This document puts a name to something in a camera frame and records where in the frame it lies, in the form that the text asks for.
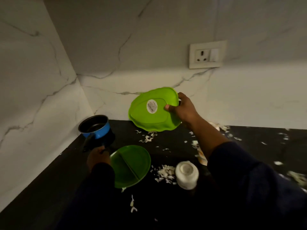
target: person's left hand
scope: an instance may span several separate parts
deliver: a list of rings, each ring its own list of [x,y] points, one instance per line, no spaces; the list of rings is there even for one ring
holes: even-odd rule
[[[87,158],[87,166],[89,167],[90,171],[92,171],[94,165],[98,163],[107,163],[111,165],[110,155],[108,151],[104,151],[102,154],[101,152],[104,150],[104,146],[94,148]]]

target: hand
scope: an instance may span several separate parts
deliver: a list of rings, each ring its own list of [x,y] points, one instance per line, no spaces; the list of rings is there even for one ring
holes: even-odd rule
[[[92,171],[94,165],[104,162],[111,165],[110,155],[108,151],[104,151],[102,154],[101,152],[104,150],[104,146],[94,148],[87,158],[87,166],[89,167],[90,171]]]
[[[183,93],[178,93],[179,99],[181,99],[180,106],[171,106],[167,104],[164,108],[169,112],[175,113],[183,123],[185,123],[189,128],[191,124],[196,122],[200,117],[197,113],[191,100]]]

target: green plastic tray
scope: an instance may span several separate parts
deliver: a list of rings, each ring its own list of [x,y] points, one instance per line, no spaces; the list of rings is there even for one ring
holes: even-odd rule
[[[115,172],[115,188],[130,187],[141,181],[148,173],[151,158],[146,149],[129,145],[118,149],[111,156]]]
[[[181,120],[164,110],[166,104],[178,106],[177,92],[171,87],[163,87],[140,94],[129,108],[129,119],[146,131],[174,130]]]

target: lime green tray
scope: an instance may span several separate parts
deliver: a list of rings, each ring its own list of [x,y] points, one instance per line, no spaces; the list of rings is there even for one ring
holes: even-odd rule
[[[181,120],[164,110],[166,104],[178,106],[177,92],[171,87],[163,87],[140,94],[129,108],[129,119],[146,131],[174,130]]]
[[[148,151],[137,145],[120,148],[110,156],[110,159],[115,173],[115,188],[120,189],[141,181],[151,165]]]

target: barcode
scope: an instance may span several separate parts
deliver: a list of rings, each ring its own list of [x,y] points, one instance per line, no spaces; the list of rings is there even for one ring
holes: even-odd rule
[[[151,112],[155,112],[157,109],[157,105],[154,102],[149,102],[147,104],[148,108],[150,109]]]

